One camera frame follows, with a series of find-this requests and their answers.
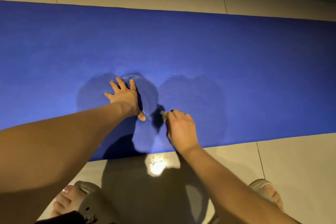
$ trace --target person's right arm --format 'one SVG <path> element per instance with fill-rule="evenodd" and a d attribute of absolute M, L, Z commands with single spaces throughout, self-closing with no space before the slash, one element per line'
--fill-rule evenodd
<path fill-rule="evenodd" d="M 171 143 L 204 184 L 221 223 L 229 223 L 230 219 L 248 224 L 297 224 L 198 144 L 195 123 L 189 114 L 174 110 L 168 113 L 166 123 Z"/>

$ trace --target foot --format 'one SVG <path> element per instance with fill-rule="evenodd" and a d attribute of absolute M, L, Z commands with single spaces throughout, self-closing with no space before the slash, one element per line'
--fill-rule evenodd
<path fill-rule="evenodd" d="M 265 185 L 262 188 L 265 191 L 265 194 L 267 194 L 272 201 L 279 207 L 281 211 L 284 211 L 284 204 L 281 200 L 280 194 L 276 191 L 275 187 L 272 185 Z"/>
<path fill-rule="evenodd" d="M 56 217 L 61 214 L 76 211 L 87 193 L 78 186 L 66 186 L 56 197 L 52 207 L 50 217 Z"/>

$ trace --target toenail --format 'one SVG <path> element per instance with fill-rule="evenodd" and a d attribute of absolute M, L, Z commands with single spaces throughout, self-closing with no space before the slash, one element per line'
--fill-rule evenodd
<path fill-rule="evenodd" d="M 68 194 L 69 193 L 69 191 L 72 189 L 72 186 L 66 186 L 63 190 L 62 190 L 62 194 Z"/>

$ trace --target person's left foot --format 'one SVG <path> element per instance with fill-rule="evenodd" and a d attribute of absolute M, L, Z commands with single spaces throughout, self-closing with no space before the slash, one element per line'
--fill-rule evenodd
<path fill-rule="evenodd" d="M 56 217 L 65 213 L 76 211 L 87 196 L 78 186 L 66 186 L 56 197 L 50 217 Z"/>

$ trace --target person's right hand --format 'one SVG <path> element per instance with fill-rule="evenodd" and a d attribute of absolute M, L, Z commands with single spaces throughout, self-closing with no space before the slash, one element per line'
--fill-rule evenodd
<path fill-rule="evenodd" d="M 168 138 L 181 155 L 199 147 L 195 123 L 189 114 L 178 110 L 168 112 L 166 124 Z"/>

